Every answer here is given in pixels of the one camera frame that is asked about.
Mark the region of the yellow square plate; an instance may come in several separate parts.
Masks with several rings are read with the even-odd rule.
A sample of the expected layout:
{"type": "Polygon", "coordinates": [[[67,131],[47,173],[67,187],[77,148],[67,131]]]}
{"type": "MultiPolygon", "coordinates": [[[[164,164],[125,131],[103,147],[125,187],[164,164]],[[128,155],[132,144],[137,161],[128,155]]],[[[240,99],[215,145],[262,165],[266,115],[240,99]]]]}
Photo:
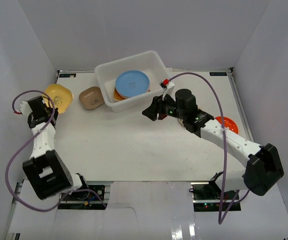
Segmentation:
{"type": "Polygon", "coordinates": [[[72,92],[60,84],[50,84],[44,91],[58,109],[58,114],[63,114],[73,102],[72,92]]]}

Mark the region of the blue round plate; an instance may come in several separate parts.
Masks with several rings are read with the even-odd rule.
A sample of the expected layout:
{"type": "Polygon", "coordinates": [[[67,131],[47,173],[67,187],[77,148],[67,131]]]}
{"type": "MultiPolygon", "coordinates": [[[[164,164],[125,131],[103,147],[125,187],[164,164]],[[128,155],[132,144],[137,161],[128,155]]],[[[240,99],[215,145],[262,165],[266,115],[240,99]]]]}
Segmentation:
{"type": "Polygon", "coordinates": [[[130,96],[131,94],[140,94],[147,91],[149,78],[138,70],[130,70],[122,73],[115,82],[115,88],[121,95],[130,96]]]}

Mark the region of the woven bamboo fan tray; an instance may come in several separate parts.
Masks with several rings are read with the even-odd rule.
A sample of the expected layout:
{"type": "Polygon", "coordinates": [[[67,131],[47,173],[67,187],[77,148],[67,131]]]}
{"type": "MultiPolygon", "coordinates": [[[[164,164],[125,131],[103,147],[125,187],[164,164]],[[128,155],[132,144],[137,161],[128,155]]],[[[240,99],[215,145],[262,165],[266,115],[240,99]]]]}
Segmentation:
{"type": "Polygon", "coordinates": [[[113,98],[114,98],[115,101],[125,100],[125,98],[118,93],[116,88],[114,88],[113,98]]]}

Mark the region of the brown square plate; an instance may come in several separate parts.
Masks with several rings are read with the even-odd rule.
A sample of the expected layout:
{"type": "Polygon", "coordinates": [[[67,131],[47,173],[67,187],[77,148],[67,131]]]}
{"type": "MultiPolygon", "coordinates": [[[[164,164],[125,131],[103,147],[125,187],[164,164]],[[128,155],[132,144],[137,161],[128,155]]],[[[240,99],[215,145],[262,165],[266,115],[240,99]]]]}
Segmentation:
{"type": "Polygon", "coordinates": [[[86,110],[94,110],[104,104],[104,98],[99,87],[92,86],[79,94],[81,105],[86,110]]]}

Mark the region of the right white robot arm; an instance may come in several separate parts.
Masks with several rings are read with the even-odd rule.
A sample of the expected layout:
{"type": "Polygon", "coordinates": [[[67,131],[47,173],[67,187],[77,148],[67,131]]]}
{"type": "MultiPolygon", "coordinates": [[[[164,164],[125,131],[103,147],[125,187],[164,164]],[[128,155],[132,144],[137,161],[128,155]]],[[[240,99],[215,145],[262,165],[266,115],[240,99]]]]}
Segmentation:
{"type": "Polygon", "coordinates": [[[274,145],[260,145],[222,128],[212,115],[198,108],[195,96],[188,89],[176,91],[175,98],[169,94],[153,97],[151,105],[142,114],[152,121],[169,116],[179,119],[188,132],[212,142],[242,164],[243,170],[217,173],[210,179],[209,192],[217,200],[228,191],[237,190],[249,190],[264,196],[284,176],[274,145]]]}

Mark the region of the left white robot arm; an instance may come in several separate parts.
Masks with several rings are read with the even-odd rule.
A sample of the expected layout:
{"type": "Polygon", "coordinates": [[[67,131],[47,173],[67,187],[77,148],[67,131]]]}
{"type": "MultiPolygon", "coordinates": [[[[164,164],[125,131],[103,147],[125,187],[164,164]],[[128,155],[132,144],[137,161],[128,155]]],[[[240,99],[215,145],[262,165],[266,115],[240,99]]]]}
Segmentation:
{"type": "Polygon", "coordinates": [[[84,177],[72,174],[55,150],[54,137],[58,109],[51,122],[47,121],[52,114],[52,108],[45,103],[45,98],[37,96],[30,99],[27,123],[34,135],[33,150],[29,160],[22,164],[23,171],[28,178],[37,197],[44,200],[58,193],[72,190],[78,199],[85,199],[89,195],[89,186],[84,177]]]}

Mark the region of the white plastic bin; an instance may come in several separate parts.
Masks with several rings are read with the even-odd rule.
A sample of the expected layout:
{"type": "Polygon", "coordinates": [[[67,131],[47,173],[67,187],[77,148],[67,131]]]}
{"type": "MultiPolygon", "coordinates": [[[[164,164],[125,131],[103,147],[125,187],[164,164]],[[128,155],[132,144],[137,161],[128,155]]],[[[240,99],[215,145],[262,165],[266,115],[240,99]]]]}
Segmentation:
{"type": "Polygon", "coordinates": [[[152,50],[100,64],[95,67],[94,72],[105,104],[116,113],[148,104],[154,96],[163,93],[159,83],[170,78],[170,73],[161,58],[152,50]],[[141,71],[147,75],[151,82],[151,91],[119,102],[115,101],[113,92],[116,79],[122,73],[131,70],[141,71]]]}

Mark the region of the orange round plate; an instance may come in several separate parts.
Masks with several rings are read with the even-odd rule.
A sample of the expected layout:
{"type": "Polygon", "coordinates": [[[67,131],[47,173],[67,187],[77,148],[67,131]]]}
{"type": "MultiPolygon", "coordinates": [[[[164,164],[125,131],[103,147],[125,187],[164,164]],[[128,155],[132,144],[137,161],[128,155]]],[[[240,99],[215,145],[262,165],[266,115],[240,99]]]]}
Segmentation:
{"type": "MultiPolygon", "coordinates": [[[[215,119],[220,123],[220,125],[222,125],[222,118],[221,116],[217,116],[215,117],[215,119]]],[[[224,116],[224,127],[228,128],[229,130],[233,131],[236,134],[239,134],[239,129],[237,124],[230,118],[224,116]]]]}

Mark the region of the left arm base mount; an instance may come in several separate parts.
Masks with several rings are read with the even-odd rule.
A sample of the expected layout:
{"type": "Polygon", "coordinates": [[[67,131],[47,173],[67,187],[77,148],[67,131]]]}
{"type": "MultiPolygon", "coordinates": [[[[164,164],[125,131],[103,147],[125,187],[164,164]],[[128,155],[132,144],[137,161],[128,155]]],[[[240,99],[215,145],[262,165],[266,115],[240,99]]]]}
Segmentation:
{"type": "Polygon", "coordinates": [[[105,210],[108,205],[110,188],[107,185],[89,184],[88,188],[96,192],[75,192],[66,196],[57,207],[59,210],[105,210]]]}

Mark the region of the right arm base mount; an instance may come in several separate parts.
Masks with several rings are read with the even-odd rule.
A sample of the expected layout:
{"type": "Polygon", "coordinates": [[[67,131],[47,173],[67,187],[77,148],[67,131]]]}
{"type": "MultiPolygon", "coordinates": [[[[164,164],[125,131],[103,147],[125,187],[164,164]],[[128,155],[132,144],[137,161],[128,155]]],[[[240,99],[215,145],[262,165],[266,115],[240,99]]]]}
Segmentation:
{"type": "MultiPolygon", "coordinates": [[[[223,172],[216,173],[210,181],[191,183],[189,192],[192,194],[194,212],[218,212],[220,207],[221,190],[215,184],[215,180],[220,177],[223,172]]],[[[223,212],[227,209],[232,201],[236,191],[226,191],[224,193],[223,212]]],[[[239,200],[239,195],[236,201],[231,206],[229,211],[241,211],[241,204],[236,203],[239,200]]]]}

